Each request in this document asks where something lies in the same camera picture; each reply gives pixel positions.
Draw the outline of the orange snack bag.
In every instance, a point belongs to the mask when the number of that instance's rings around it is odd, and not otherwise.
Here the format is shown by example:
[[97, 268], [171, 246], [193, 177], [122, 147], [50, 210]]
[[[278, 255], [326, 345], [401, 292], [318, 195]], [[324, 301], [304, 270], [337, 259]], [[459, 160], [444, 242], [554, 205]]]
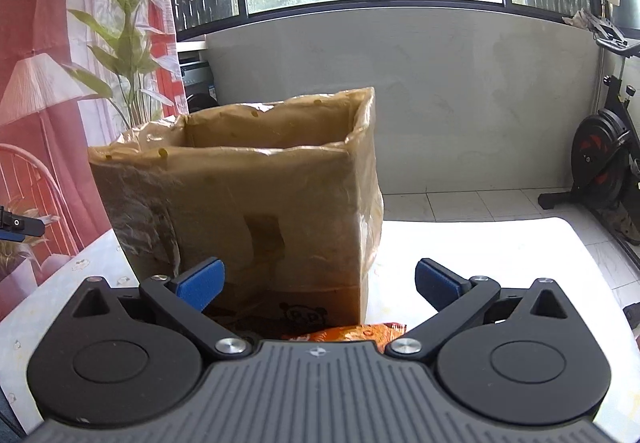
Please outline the orange snack bag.
[[291, 341], [304, 342], [359, 342], [373, 341], [381, 353], [390, 342], [402, 338], [407, 327], [398, 323], [367, 324], [346, 327], [333, 327], [291, 337]]

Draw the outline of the brown taped cardboard box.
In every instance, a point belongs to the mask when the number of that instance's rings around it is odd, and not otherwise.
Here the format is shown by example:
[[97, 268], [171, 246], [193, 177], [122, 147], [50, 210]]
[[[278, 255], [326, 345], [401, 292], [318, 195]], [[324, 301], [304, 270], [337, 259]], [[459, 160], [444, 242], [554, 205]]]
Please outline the brown taped cardboard box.
[[359, 324], [381, 239], [375, 94], [355, 88], [150, 122], [88, 151], [137, 278], [224, 262], [229, 321]]

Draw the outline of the green bamboo plant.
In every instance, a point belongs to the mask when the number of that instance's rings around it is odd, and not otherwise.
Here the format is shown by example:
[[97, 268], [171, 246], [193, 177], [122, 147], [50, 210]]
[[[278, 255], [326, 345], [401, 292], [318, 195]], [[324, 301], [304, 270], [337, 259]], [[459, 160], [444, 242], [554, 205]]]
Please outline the green bamboo plant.
[[155, 79], [160, 70], [173, 73], [177, 64], [153, 51], [165, 31], [151, 22], [152, 10], [168, 1], [97, 0], [90, 10], [67, 10], [90, 32], [86, 51], [98, 70], [79, 65], [64, 70], [88, 88], [90, 98], [111, 104], [127, 129], [158, 119], [164, 106], [174, 105]]

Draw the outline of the red white printed curtain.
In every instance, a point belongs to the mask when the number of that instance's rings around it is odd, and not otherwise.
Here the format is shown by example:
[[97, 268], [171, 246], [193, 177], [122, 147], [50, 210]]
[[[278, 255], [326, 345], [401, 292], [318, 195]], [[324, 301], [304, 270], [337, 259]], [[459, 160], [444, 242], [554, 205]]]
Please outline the red white printed curtain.
[[[88, 151], [116, 140], [125, 128], [111, 104], [92, 99], [64, 67], [92, 71], [90, 32], [67, 10], [90, 10], [97, 0], [1, 0], [1, 203], [40, 218], [40, 238], [1, 246], [1, 311], [11, 313], [64, 264], [104, 234], [108, 221]], [[177, 66], [160, 70], [160, 93], [174, 103], [158, 118], [186, 111], [170, 0], [152, 10], [165, 31], [155, 53]]]

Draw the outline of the black exercise bike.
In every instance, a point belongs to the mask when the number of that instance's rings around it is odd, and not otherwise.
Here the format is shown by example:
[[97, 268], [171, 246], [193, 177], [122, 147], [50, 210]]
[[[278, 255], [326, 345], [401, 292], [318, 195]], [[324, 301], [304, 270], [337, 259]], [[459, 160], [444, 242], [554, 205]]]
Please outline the black exercise bike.
[[629, 114], [636, 94], [621, 74], [603, 78], [603, 107], [579, 123], [570, 151], [573, 184], [568, 192], [538, 196], [551, 210], [561, 203], [581, 203], [621, 241], [639, 244], [639, 134]]

